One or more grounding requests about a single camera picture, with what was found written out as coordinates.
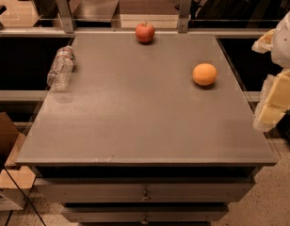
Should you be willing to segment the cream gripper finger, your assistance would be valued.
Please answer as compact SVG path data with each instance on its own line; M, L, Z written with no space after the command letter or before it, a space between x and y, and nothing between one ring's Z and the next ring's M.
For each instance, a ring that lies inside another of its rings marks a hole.
M269 74L255 108L252 126L261 132L269 132L290 109L290 69L277 75Z
M267 31L261 36L251 47L251 50L260 54L270 52L272 49L272 39L275 33L275 29Z

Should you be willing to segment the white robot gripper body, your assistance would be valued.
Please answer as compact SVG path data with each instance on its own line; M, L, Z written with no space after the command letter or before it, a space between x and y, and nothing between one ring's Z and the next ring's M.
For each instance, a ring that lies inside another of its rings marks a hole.
M272 61L283 68L290 68L290 10L277 24L271 45Z

